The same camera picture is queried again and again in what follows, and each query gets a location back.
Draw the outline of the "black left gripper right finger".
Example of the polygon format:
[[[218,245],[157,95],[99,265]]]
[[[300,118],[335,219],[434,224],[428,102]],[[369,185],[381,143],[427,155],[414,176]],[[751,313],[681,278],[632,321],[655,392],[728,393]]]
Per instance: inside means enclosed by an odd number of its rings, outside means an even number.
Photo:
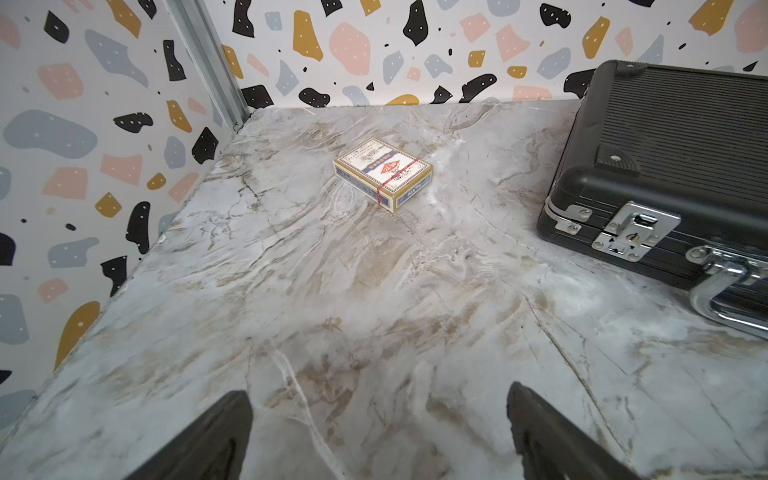
[[[515,382],[507,394],[507,418],[526,479],[636,479],[533,389]]]

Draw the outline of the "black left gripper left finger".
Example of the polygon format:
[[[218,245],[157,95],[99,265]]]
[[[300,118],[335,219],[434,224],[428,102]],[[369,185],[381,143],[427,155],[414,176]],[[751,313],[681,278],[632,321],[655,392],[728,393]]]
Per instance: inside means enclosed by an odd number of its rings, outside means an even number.
[[[253,418],[247,393],[230,391],[128,477],[238,479]]]

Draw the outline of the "black hard carrying case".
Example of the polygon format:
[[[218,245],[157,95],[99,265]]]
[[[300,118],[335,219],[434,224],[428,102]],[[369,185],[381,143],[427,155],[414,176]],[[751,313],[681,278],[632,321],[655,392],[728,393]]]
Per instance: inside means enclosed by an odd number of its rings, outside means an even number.
[[[580,107],[537,221],[569,250],[683,289],[767,334],[767,80],[610,60],[567,76]]]

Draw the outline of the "playing card box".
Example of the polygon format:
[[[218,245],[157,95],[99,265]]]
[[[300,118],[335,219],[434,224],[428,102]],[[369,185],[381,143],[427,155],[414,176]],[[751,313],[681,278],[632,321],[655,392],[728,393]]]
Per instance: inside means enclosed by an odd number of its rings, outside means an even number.
[[[370,137],[333,162],[335,175],[391,213],[428,186],[433,166]]]

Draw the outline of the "aluminium corner post left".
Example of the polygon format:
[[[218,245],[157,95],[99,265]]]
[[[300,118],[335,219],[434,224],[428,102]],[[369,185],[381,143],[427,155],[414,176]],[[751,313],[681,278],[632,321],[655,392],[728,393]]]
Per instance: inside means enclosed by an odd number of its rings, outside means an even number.
[[[169,0],[167,9],[227,128],[239,132],[250,116],[213,20],[202,0]]]

